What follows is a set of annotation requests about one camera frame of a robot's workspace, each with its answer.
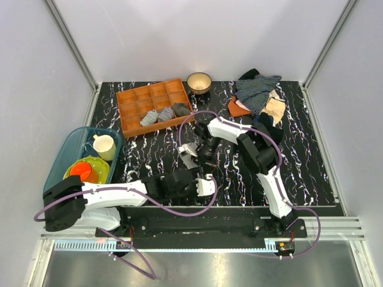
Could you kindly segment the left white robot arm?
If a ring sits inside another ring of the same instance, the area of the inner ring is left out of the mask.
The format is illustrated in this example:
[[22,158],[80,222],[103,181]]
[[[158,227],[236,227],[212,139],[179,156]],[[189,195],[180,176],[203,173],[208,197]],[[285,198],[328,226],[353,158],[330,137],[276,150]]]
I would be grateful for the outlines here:
[[58,232],[78,227],[101,227],[117,237],[129,231],[118,207],[138,207],[149,199],[159,203],[198,195],[192,172],[177,170],[119,184],[81,181],[69,176],[43,193],[45,230]]

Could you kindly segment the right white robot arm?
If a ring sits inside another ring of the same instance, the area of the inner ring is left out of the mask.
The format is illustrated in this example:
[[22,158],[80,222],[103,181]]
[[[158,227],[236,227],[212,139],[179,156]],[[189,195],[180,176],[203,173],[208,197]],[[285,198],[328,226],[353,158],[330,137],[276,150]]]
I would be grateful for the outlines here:
[[257,175],[266,193],[273,233],[285,237],[292,232],[297,215],[282,183],[278,145],[271,142],[267,128],[260,123],[253,127],[218,117],[208,123],[198,122],[194,132],[202,139],[196,148],[196,161],[200,164],[213,165],[213,157],[222,140],[237,146],[247,169]]

